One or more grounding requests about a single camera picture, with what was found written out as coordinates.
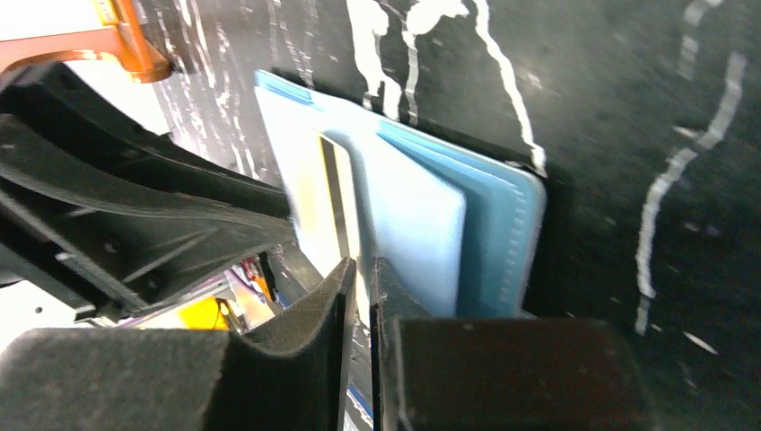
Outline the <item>blue card holder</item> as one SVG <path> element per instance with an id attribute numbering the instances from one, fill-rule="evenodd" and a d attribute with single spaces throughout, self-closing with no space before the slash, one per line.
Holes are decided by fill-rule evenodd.
<path id="1" fill-rule="evenodd" d="M 255 85 L 295 231 L 297 169 L 324 135 L 350 156 L 361 281 L 382 257 L 433 315 L 521 315 L 547 201 L 536 175 L 264 70 Z"/>

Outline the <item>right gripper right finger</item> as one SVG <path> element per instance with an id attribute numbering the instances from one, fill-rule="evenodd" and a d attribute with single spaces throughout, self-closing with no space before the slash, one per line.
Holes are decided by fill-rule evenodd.
<path id="1" fill-rule="evenodd" d="M 603 321 L 435 318 L 372 263 L 377 430 L 651 430 L 625 342 Z"/>

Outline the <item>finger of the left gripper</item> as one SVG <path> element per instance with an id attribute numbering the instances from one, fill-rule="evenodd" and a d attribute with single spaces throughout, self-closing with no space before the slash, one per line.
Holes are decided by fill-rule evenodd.
<path id="1" fill-rule="evenodd" d="M 293 237 L 273 217 L 123 180 L 1 117 L 1 266 L 78 312 L 146 312 Z"/>
<path id="2" fill-rule="evenodd" d="M 267 216 L 291 214 L 281 189 L 225 169 L 175 145 L 168 135 L 145 129 L 60 62 L 3 73 L 1 111 L 123 180 Z"/>

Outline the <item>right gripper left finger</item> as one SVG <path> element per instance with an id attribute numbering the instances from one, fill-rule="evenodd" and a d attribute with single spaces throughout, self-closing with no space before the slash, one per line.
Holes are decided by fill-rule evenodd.
<path id="1" fill-rule="evenodd" d="M 240 335 L 228 330 L 24 332 L 1 355 L 4 430 L 338 430 L 354 260 Z"/>

